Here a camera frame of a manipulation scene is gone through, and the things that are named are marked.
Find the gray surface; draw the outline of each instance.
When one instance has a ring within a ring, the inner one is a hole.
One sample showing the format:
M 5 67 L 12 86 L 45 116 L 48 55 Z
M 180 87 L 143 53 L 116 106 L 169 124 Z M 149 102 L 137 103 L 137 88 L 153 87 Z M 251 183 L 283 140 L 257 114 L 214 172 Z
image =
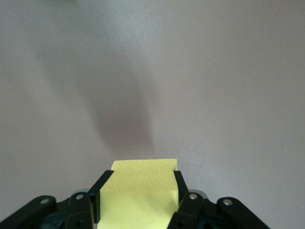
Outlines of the gray surface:
M 305 228 L 303 1 L 0 1 L 0 219 L 114 160 Z

